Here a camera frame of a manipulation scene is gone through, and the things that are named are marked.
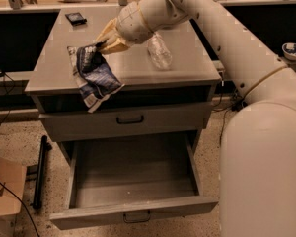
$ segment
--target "clear plastic bottle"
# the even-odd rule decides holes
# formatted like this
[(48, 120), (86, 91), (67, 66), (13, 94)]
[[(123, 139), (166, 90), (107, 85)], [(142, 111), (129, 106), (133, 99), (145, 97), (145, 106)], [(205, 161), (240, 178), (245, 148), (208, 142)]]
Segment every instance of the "clear plastic bottle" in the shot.
[(169, 52), (161, 35), (157, 32), (148, 39), (148, 51), (152, 62), (161, 70), (169, 70), (172, 63), (172, 55)]

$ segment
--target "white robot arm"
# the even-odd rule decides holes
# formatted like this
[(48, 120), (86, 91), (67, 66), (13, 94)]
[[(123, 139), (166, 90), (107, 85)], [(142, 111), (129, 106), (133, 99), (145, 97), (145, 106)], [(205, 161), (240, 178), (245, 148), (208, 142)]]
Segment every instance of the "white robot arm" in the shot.
[(195, 19), (248, 105), (220, 157), (222, 237), (296, 237), (296, 73), (216, 0), (141, 0), (98, 40), (104, 53)]

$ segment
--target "small black device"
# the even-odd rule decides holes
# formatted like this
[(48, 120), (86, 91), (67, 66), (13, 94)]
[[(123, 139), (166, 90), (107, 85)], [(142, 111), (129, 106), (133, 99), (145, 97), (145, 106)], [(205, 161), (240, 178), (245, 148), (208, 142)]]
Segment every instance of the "small black device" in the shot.
[(79, 12), (66, 14), (66, 17), (72, 26), (79, 26), (87, 23), (87, 19), (82, 17)]

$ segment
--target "cabinet top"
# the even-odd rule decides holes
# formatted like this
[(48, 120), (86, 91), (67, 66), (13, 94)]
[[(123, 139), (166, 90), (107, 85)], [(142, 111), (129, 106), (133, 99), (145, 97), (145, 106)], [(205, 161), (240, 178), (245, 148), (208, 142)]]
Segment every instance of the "cabinet top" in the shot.
[[(116, 17), (119, 6), (97, 6), (62, 9), (38, 59), (26, 88), (32, 95), (70, 94), (78, 92), (72, 75), (67, 46), (85, 46), (95, 38), (106, 23)], [(80, 12), (86, 25), (72, 27), (65, 14)], [(125, 84), (123, 90), (137, 88), (216, 84), (219, 74), (192, 25), (185, 22), (159, 31), (173, 56), (169, 71), (156, 68), (149, 56), (147, 42), (130, 50), (105, 55), (113, 74)]]

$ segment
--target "gray cabinet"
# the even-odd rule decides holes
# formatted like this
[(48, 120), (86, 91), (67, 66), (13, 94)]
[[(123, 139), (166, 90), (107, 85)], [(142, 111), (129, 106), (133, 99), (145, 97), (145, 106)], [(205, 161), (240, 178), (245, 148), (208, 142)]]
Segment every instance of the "gray cabinet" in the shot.
[(118, 10), (84, 8), (88, 26), (73, 29), (63, 9), (26, 89), (71, 169), (66, 206), (50, 216), (59, 229), (204, 213), (218, 201), (203, 196), (193, 153), (220, 77), (189, 23), (161, 31), (169, 71), (153, 66), (145, 43), (107, 56), (125, 86), (87, 112), (65, 49), (89, 44)]

